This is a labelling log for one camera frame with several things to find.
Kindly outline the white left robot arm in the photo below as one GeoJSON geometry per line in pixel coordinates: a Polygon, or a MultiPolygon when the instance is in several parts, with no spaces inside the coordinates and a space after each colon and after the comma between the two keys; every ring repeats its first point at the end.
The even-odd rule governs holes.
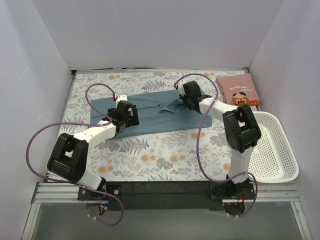
{"type": "Polygon", "coordinates": [[[95,126],[75,134],[62,133],[47,163],[47,169],[59,177],[89,188],[95,200],[106,196],[104,178],[87,169],[88,152],[100,143],[116,137],[126,128],[138,126],[137,106],[120,100],[95,126]]]}

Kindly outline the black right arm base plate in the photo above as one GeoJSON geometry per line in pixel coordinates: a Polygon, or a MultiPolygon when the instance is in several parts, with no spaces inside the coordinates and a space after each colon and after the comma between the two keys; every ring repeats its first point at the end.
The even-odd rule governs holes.
{"type": "Polygon", "coordinates": [[[210,211],[238,218],[248,210],[246,202],[254,200],[256,190],[252,183],[244,187],[233,187],[227,183],[211,183],[206,194],[213,206],[210,211]]]}

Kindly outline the blue t shirt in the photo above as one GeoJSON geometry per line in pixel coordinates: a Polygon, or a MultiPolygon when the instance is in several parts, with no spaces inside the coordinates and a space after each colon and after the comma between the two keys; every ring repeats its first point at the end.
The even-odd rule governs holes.
{"type": "Polygon", "coordinates": [[[139,125],[126,128],[115,139],[199,128],[203,115],[188,109],[179,94],[167,90],[127,96],[137,107],[139,125]]]}

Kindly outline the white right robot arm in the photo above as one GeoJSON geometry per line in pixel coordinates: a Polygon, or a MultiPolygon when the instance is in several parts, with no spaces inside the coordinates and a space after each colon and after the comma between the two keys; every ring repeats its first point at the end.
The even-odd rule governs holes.
{"type": "Polygon", "coordinates": [[[249,163],[252,152],[261,138],[261,130],[256,121],[252,109],[248,105],[229,105],[218,101],[217,97],[202,94],[196,81],[189,81],[183,84],[175,83],[174,88],[179,90],[179,98],[187,107],[203,115],[196,138],[196,158],[202,174],[212,183],[224,184],[227,195],[237,199],[245,192],[242,183],[249,177],[256,179],[249,172],[249,163]],[[206,117],[211,117],[223,123],[225,137],[231,148],[230,169],[225,180],[211,178],[205,173],[200,157],[200,136],[206,117]]]}

